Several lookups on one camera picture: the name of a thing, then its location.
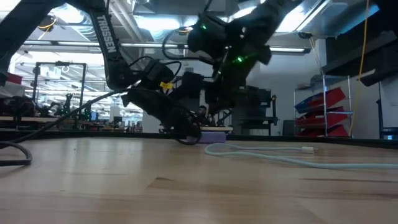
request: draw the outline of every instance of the black cable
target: black cable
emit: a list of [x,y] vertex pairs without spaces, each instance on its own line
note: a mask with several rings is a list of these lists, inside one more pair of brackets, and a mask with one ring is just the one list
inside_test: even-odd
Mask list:
[[206,4],[206,6],[205,6],[205,9],[203,10],[203,11],[207,11],[208,9],[209,9],[209,7],[210,7],[210,5],[211,5],[211,3],[213,2],[213,0],[208,0],[207,1],[207,4]]
[[[85,109],[87,106],[92,105],[93,103],[96,103],[96,102],[98,102],[98,101],[100,101],[102,99],[105,99],[105,98],[109,97],[109,96],[112,96],[112,95],[115,95],[115,94],[118,94],[118,93],[125,93],[125,92],[131,91],[131,90],[132,91],[148,91],[148,92],[151,92],[151,93],[156,93],[156,94],[161,95],[161,93],[159,93],[157,91],[154,91],[154,90],[149,90],[149,89],[145,89],[145,88],[130,88],[130,89],[112,91],[112,92],[107,93],[107,94],[105,94],[103,96],[99,96],[99,97],[95,98],[94,100],[90,100],[87,103],[85,103],[84,105],[82,105],[81,107],[79,107],[77,109],[74,109],[73,111],[63,115],[58,120],[56,120],[54,122],[51,122],[50,124],[44,126],[40,130],[37,130],[37,131],[35,131],[33,133],[30,133],[30,134],[28,134],[26,136],[14,139],[12,141],[0,141],[0,149],[4,149],[5,147],[9,147],[9,146],[15,147],[15,148],[19,149],[20,151],[22,151],[25,154],[25,156],[26,156],[26,159],[24,159],[24,160],[0,161],[0,167],[2,167],[2,166],[24,166],[24,165],[29,165],[32,162],[32,154],[30,153],[29,150],[27,150],[23,146],[18,145],[18,143],[21,143],[23,141],[26,141],[26,140],[29,140],[29,139],[33,139],[33,138],[35,138],[37,136],[40,136],[41,134],[43,134],[48,129],[58,125],[59,123],[61,123],[65,119],[67,119],[68,117],[76,115],[79,111]],[[186,107],[182,106],[177,101],[174,101],[173,99],[171,99],[167,95],[161,95],[161,96],[168,98],[172,103],[174,103],[174,105],[177,105],[178,107],[181,107],[183,110],[187,111],[188,114],[196,121],[197,126],[200,127],[199,122],[197,121],[197,119],[195,119],[195,115],[190,110],[186,109]],[[178,141],[179,143],[181,143],[181,144],[194,145],[200,140],[201,133],[199,131],[199,137],[198,137],[198,139],[195,142],[184,142],[184,141],[181,141],[177,136],[174,136],[173,138],[176,141]]]
[[155,60],[154,58],[152,58],[152,57],[150,57],[150,56],[142,56],[142,57],[137,58],[135,61],[131,62],[131,63],[129,64],[129,67],[135,65],[137,62],[139,62],[140,60],[142,60],[142,59],[144,59],[144,58],[148,58],[148,59],[151,59],[151,60]]
[[5,147],[9,147],[9,146],[17,148],[21,152],[23,152],[25,154],[26,159],[0,161],[0,167],[4,167],[4,166],[26,166],[26,165],[29,165],[32,162],[32,154],[30,153],[29,150],[27,150],[23,146],[18,145],[16,143],[12,143],[12,142],[0,142],[0,147],[1,148],[5,148]]
[[166,57],[167,59],[170,59],[170,60],[200,60],[200,59],[201,59],[201,58],[199,58],[199,57],[173,57],[173,56],[167,55],[166,47],[165,47],[167,41],[170,39],[170,37],[172,36],[172,34],[173,34],[174,32],[176,32],[176,31],[178,31],[178,30],[181,30],[181,29],[186,29],[186,28],[187,28],[187,27],[180,27],[180,28],[178,28],[178,29],[175,29],[175,30],[170,31],[170,32],[166,35],[166,37],[164,38],[164,40],[163,40],[163,42],[162,42],[162,53],[163,53],[164,57]]
[[178,69],[177,69],[177,71],[174,73],[173,79],[174,79],[174,78],[178,75],[178,73],[180,72],[181,67],[182,67],[182,63],[179,62],[179,61],[173,61],[173,62],[166,62],[166,63],[163,63],[164,65],[172,65],[172,64],[175,64],[175,63],[178,64]]
[[106,2],[106,12],[109,13],[109,4],[111,3],[111,0],[108,0]]

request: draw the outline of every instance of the yellow cable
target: yellow cable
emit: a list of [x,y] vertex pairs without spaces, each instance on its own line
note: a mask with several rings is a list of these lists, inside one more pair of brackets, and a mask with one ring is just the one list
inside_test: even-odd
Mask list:
[[57,21],[57,19],[54,19],[54,21],[53,21],[53,22],[52,22],[50,25],[43,26],[43,27],[41,27],[41,26],[37,26],[37,27],[38,27],[38,28],[40,28],[40,29],[49,28],[49,27],[51,27],[52,25],[54,25],[56,21]]
[[44,37],[44,35],[50,30],[50,28],[51,28],[51,27],[48,27],[48,28],[45,30],[45,32],[44,32],[37,40],[41,40],[41,39]]
[[360,68],[359,68],[358,84],[356,85],[357,88],[356,88],[355,101],[354,101],[353,120],[351,121],[351,126],[349,127],[348,136],[351,136],[352,133],[353,133],[356,109],[358,107],[358,100],[359,100],[359,96],[361,94],[361,77],[362,77],[363,63],[364,63],[365,50],[366,50],[366,34],[368,32],[369,4],[370,4],[370,0],[367,0],[366,1],[365,28],[364,28],[364,35],[363,35],[363,47],[362,47],[361,65],[360,65]]

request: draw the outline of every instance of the yellow tag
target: yellow tag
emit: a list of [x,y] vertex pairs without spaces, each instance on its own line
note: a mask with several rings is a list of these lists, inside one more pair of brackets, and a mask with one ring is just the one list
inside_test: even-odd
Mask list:
[[160,87],[163,87],[163,88],[165,88],[165,89],[167,89],[167,90],[171,90],[171,89],[173,88],[173,83],[164,83],[164,82],[161,82],[161,83],[160,83]]

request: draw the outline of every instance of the computer monitor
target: computer monitor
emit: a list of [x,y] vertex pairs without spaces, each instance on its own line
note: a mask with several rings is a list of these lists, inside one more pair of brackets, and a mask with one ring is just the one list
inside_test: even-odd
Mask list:
[[91,120],[96,121],[98,119],[98,113],[97,112],[91,112]]
[[118,122],[122,122],[122,121],[123,121],[123,117],[121,117],[121,116],[113,117],[113,123],[118,123]]

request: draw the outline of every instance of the metal shelving rack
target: metal shelving rack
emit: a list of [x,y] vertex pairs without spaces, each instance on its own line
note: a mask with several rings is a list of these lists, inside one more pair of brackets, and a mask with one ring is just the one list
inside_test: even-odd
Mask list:
[[[339,82],[342,82],[343,80],[347,79],[348,81],[348,108],[349,111],[345,112],[337,112],[337,111],[329,111],[327,112],[327,105],[326,105],[326,92],[328,91],[328,87],[337,84]],[[323,117],[325,118],[325,136],[328,136],[328,119],[327,119],[327,114],[348,114],[349,115],[349,124],[353,122],[353,112],[351,109],[351,85],[350,85],[350,80],[349,76],[347,77],[336,77],[336,76],[331,76],[331,75],[322,75],[321,80],[316,80],[315,82],[311,82],[310,86],[306,88],[296,88],[294,90],[294,106],[297,104],[296,102],[296,92],[297,91],[305,91],[305,90],[311,90],[312,95],[314,95],[314,91],[317,89],[323,89]],[[294,131],[296,131],[296,125],[295,121],[297,119],[297,110],[294,108]]]

